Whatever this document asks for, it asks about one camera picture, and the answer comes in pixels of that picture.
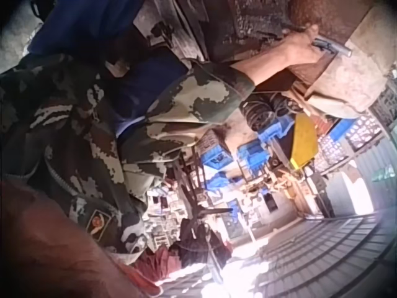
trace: workshop wall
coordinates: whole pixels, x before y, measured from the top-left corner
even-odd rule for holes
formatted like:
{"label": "workshop wall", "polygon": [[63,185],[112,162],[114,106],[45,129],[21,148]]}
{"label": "workshop wall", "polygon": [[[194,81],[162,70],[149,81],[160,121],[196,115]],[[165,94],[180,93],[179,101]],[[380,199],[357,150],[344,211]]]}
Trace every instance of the workshop wall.
{"label": "workshop wall", "polygon": [[[397,204],[397,149],[387,139],[381,139],[367,151],[354,158],[357,169],[371,196],[374,210]],[[354,214],[352,200],[341,172],[329,174],[327,194],[336,216]]]}
{"label": "workshop wall", "polygon": [[283,219],[289,222],[291,215],[295,214],[295,209],[285,194],[281,192],[275,192],[272,193],[272,195],[278,209],[270,213],[265,203],[258,207],[258,211],[261,215],[261,224],[274,225],[275,228],[280,228],[281,226],[276,224],[276,222],[284,221]]}
{"label": "workshop wall", "polygon": [[336,172],[330,174],[329,179],[326,180],[327,194],[334,209],[335,216],[353,215],[354,207],[352,199],[350,198],[347,186],[343,180],[342,173]]}
{"label": "workshop wall", "polygon": [[387,138],[359,155],[355,162],[368,191],[374,210],[397,204],[397,148]]}

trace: rusty metal surface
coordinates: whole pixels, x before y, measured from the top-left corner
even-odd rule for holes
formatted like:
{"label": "rusty metal surface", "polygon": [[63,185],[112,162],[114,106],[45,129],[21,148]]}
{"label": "rusty metal surface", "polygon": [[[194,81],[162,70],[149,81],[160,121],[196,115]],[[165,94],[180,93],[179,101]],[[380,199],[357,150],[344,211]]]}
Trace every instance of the rusty metal surface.
{"label": "rusty metal surface", "polygon": [[282,24],[288,22],[288,1],[229,0],[239,38],[262,39],[268,34],[282,35]]}
{"label": "rusty metal surface", "polygon": [[[318,24],[321,35],[345,44],[372,3],[373,0],[290,0],[289,18],[298,26]],[[315,65],[295,65],[289,69],[305,84],[312,85],[334,57],[326,54]]]}
{"label": "rusty metal surface", "polygon": [[224,62],[249,58],[261,51],[257,38],[239,38],[228,0],[203,0],[209,22],[202,22],[205,44],[211,61]]}
{"label": "rusty metal surface", "polygon": [[164,23],[173,29],[172,43],[173,52],[179,58],[198,58],[204,61],[204,55],[196,42],[196,39],[186,30],[180,12],[177,10],[175,0],[154,0]]}

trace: patch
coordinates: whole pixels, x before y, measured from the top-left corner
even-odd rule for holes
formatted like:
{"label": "patch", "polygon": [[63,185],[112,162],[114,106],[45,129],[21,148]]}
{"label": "patch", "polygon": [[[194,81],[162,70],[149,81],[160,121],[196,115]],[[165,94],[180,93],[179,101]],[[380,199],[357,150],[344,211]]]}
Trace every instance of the patch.
{"label": "patch", "polygon": [[86,231],[98,242],[102,238],[111,218],[111,216],[96,209],[88,221]]}

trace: person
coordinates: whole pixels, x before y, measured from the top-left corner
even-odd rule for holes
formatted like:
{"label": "person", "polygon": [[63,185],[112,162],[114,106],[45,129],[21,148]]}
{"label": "person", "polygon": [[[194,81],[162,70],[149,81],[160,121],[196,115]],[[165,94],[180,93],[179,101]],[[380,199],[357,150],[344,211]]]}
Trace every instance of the person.
{"label": "person", "polygon": [[124,279],[115,282],[120,271],[105,255],[132,263],[145,250],[146,191],[200,129],[225,121],[255,86],[317,62],[317,34],[312,25],[231,66],[193,61],[119,138],[115,107],[123,104],[109,93],[115,78],[104,65],[55,47],[0,75],[2,246],[24,290],[140,297]]}

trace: red cloth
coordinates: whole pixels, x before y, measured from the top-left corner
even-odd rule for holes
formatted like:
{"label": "red cloth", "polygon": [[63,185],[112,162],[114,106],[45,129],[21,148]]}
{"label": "red cloth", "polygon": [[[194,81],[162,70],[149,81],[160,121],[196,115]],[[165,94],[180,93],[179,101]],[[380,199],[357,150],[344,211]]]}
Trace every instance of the red cloth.
{"label": "red cloth", "polygon": [[160,246],[155,253],[146,249],[133,266],[153,282],[165,279],[182,268],[179,257],[170,255],[165,245]]}

